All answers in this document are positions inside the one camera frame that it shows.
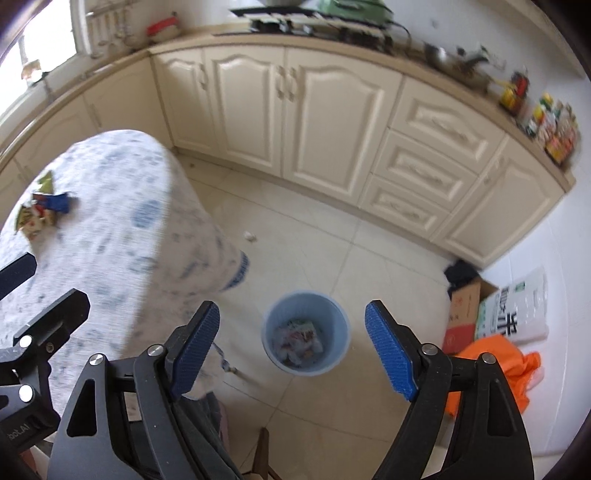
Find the red lidded bowl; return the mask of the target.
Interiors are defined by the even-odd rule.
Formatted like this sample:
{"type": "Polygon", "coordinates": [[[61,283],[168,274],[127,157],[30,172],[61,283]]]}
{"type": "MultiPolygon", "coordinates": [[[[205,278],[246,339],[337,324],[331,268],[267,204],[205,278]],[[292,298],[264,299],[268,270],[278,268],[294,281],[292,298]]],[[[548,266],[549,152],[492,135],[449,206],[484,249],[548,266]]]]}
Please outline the red lidded bowl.
{"type": "Polygon", "coordinates": [[[175,12],[146,28],[150,43],[162,43],[177,38],[181,33],[179,18],[175,12]]]}

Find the green snack bag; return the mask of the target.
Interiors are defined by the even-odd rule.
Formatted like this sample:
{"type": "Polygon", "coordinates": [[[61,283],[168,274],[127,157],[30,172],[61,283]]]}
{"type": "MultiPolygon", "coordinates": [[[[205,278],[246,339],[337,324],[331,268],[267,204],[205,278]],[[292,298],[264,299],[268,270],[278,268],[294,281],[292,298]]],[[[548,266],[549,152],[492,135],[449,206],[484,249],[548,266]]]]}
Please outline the green snack bag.
{"type": "Polygon", "coordinates": [[[51,170],[46,171],[37,179],[37,192],[46,195],[54,194],[53,172],[51,170]]]}

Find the white blue patterned tablecloth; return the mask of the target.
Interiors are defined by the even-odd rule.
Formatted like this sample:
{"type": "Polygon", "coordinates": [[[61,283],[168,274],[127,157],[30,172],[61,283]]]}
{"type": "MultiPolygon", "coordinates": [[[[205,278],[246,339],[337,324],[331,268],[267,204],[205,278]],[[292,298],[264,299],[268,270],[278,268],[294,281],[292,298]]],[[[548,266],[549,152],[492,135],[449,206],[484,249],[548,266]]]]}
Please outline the white blue patterned tablecloth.
{"type": "Polygon", "coordinates": [[[66,292],[84,292],[87,320],[51,358],[63,411],[87,359],[133,357],[166,340],[204,300],[238,286],[249,259],[207,213],[174,155],[152,136],[113,130],[73,144],[47,168],[70,212],[34,239],[9,217],[1,261],[24,253],[35,275],[1,303],[1,342],[66,292]]]}

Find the gas stove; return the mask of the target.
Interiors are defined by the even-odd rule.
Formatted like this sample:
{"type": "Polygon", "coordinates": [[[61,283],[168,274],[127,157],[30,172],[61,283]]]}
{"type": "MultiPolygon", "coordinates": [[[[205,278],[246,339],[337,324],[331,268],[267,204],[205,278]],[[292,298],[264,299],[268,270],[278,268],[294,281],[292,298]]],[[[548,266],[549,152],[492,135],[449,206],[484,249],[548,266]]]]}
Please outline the gas stove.
{"type": "Polygon", "coordinates": [[[259,34],[317,38],[387,52],[394,47],[393,22],[377,25],[349,20],[303,7],[249,7],[232,9],[238,22],[226,25],[219,35],[259,34]]]}

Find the hanging utensil rack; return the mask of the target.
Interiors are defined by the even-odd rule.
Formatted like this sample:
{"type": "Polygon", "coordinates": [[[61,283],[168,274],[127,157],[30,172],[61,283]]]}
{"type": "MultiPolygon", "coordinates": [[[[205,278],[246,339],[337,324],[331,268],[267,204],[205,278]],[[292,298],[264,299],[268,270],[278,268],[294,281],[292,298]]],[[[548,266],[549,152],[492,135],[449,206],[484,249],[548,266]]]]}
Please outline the hanging utensil rack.
{"type": "Polygon", "coordinates": [[[134,42],[130,15],[137,1],[97,1],[84,12],[88,53],[93,60],[111,58],[134,42]]]}

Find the cardboard box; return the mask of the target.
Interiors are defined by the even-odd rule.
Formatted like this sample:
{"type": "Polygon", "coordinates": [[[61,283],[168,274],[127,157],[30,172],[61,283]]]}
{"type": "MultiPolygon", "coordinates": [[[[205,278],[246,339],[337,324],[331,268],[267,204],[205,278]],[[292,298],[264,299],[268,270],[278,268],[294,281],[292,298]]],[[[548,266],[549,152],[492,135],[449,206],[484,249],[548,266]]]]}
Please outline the cardboard box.
{"type": "Polygon", "coordinates": [[[480,304],[497,291],[497,286],[477,278],[452,293],[449,321],[442,346],[444,353],[458,354],[473,342],[480,304]]]}

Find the green electric cooker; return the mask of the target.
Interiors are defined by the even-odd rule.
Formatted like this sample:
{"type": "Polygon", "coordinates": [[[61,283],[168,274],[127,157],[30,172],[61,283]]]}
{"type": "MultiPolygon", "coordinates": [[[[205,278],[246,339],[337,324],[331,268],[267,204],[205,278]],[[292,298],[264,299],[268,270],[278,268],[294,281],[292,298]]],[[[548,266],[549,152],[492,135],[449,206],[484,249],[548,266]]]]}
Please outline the green electric cooker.
{"type": "Polygon", "coordinates": [[[394,20],[393,11],[384,1],[321,0],[318,2],[318,12],[376,26],[384,26],[394,20]]]}

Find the white paper towel pack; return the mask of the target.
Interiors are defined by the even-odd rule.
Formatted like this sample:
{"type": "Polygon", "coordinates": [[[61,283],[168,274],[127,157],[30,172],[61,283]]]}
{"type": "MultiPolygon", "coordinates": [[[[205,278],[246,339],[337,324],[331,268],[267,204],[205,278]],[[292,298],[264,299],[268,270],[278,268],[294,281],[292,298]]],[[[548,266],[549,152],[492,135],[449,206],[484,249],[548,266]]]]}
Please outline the white paper towel pack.
{"type": "Polygon", "coordinates": [[[474,339],[502,335],[516,345],[544,340],[546,314],[547,276],[538,267],[480,303],[474,339]]]}

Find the blue brown snack bar wrapper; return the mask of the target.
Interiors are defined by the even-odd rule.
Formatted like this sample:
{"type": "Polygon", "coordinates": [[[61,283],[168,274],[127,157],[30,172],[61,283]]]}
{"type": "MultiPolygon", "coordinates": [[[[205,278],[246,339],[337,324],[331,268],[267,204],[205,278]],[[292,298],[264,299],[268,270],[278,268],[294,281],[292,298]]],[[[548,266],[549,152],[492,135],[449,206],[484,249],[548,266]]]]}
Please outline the blue brown snack bar wrapper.
{"type": "Polygon", "coordinates": [[[68,193],[47,194],[35,192],[32,194],[32,200],[43,211],[49,210],[60,214],[68,214],[71,210],[72,197],[68,193]]]}

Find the small pot on counter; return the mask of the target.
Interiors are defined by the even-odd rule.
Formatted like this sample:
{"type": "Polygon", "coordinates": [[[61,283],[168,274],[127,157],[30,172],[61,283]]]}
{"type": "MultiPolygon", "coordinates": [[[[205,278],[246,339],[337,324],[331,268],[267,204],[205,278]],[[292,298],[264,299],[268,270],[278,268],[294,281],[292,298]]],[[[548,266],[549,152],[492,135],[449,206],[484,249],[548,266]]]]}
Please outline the small pot on counter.
{"type": "Polygon", "coordinates": [[[423,51],[427,64],[440,73],[472,90],[485,92],[488,89],[492,78],[478,68],[480,64],[490,62],[490,54],[486,48],[481,47],[467,53],[458,47],[457,52],[452,53],[443,47],[425,43],[423,51]]]}

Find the condiment bottles group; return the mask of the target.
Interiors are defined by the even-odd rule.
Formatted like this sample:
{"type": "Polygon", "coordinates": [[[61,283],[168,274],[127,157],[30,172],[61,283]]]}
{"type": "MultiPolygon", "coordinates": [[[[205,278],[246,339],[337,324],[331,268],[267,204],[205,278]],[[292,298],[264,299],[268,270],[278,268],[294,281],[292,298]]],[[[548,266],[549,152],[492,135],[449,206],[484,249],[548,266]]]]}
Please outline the condiment bottles group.
{"type": "MultiPolygon", "coordinates": [[[[526,68],[516,70],[508,82],[495,81],[504,88],[499,105],[517,119],[526,108],[530,80],[526,68]]],[[[580,137],[573,108],[544,93],[535,104],[530,117],[518,127],[558,167],[565,167],[580,137]]]]}

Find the cream lower cabinets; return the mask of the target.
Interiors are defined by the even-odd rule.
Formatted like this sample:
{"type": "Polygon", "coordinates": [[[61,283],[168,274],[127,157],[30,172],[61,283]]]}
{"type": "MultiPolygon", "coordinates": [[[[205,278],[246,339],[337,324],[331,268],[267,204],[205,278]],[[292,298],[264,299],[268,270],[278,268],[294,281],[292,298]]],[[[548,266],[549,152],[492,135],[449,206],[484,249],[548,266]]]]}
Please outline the cream lower cabinets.
{"type": "Polygon", "coordinates": [[[2,152],[14,190],[70,145],[134,129],[361,209],[486,267],[573,178],[496,107],[427,69],[321,41],[153,48],[72,89],[2,152]]]}

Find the light blue trash bin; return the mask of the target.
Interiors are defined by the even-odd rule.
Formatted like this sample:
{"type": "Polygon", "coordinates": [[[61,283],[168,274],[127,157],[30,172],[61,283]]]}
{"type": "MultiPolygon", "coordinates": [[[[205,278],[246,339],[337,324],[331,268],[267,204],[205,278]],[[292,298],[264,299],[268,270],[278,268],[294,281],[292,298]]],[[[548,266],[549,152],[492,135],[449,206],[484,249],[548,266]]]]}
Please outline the light blue trash bin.
{"type": "Polygon", "coordinates": [[[334,299],[315,291],[284,295],[263,321],[267,358],[295,376],[315,377],[331,371],[345,358],[351,339],[345,311],[334,299]]]}

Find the red white candy wrapper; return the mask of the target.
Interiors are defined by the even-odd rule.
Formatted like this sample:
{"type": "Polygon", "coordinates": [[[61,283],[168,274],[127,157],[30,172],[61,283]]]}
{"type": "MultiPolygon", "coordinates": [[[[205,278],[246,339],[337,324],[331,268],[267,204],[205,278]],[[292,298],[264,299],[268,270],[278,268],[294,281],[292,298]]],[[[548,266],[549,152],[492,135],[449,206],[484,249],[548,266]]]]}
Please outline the red white candy wrapper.
{"type": "Polygon", "coordinates": [[[21,232],[29,241],[34,240],[46,226],[56,223],[55,211],[40,204],[21,204],[16,215],[15,231],[21,232]]]}

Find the window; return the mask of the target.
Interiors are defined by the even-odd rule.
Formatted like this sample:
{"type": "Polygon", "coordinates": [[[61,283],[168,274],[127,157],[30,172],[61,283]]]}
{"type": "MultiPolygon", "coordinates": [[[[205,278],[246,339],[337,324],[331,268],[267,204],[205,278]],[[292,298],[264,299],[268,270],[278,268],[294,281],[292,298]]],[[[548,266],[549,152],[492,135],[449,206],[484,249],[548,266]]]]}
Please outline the window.
{"type": "Polygon", "coordinates": [[[56,91],[93,64],[86,1],[52,1],[31,20],[1,62],[1,115],[36,88],[56,91]]]}

